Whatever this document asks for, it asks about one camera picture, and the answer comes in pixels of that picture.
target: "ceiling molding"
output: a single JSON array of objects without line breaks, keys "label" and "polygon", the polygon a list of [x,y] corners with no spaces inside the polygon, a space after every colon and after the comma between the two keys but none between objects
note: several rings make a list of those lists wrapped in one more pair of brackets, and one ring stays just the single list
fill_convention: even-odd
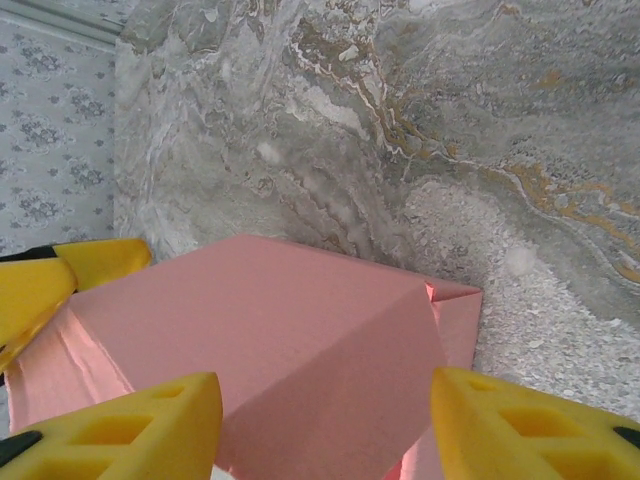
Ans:
[{"label": "ceiling molding", "polygon": [[86,15],[52,0],[0,0],[0,10],[110,46],[115,45],[124,28],[119,22]]}]

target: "wallpaper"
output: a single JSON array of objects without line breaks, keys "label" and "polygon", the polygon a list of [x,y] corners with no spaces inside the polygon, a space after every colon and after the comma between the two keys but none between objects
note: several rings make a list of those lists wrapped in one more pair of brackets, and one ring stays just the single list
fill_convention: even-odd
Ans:
[{"label": "wallpaper", "polygon": [[125,24],[138,0],[55,0],[55,3],[81,10],[87,15]]},{"label": "wallpaper", "polygon": [[0,26],[0,255],[112,236],[113,55]]}]

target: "marble wall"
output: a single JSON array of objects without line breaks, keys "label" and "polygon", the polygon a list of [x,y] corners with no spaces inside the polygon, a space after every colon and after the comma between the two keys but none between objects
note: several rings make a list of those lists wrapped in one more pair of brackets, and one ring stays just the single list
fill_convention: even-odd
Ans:
[{"label": "marble wall", "polygon": [[638,415],[639,60],[634,0],[142,0],[117,229],[480,286],[479,368]]}]

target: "pink paper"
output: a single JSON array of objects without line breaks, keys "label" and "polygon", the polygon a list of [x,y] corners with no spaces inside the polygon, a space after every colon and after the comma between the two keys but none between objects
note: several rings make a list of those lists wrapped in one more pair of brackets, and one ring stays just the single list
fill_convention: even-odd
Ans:
[{"label": "pink paper", "polygon": [[430,425],[433,368],[470,365],[480,301],[233,237],[75,295],[7,372],[11,426],[211,370],[225,408],[217,464],[236,478],[382,478]]}]

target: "gray floral pattern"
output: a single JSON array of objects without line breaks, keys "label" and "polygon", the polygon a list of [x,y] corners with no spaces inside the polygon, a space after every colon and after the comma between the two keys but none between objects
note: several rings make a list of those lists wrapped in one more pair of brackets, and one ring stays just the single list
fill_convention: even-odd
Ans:
[{"label": "gray floral pattern", "polygon": [[0,27],[0,255],[112,236],[113,55]]},{"label": "gray floral pattern", "polygon": [[125,24],[139,0],[55,0],[58,5]]}]

